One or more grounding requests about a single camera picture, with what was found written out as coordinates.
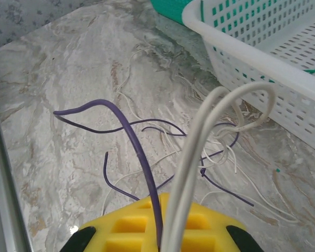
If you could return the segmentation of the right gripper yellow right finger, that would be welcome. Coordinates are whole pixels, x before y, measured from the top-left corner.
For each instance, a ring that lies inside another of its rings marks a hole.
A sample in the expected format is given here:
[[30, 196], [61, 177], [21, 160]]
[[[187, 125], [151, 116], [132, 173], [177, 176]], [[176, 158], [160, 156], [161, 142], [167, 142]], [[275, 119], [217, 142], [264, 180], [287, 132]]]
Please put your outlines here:
[[238, 220], [192, 203], [178, 251], [263, 251]]

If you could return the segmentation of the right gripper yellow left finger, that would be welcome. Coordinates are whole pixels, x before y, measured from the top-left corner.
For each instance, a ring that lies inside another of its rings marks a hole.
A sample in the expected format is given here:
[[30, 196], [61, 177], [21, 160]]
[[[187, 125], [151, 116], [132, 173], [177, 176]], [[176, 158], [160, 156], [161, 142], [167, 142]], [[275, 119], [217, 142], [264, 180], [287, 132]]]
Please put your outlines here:
[[151, 199], [146, 197], [91, 220], [61, 251], [158, 251]]

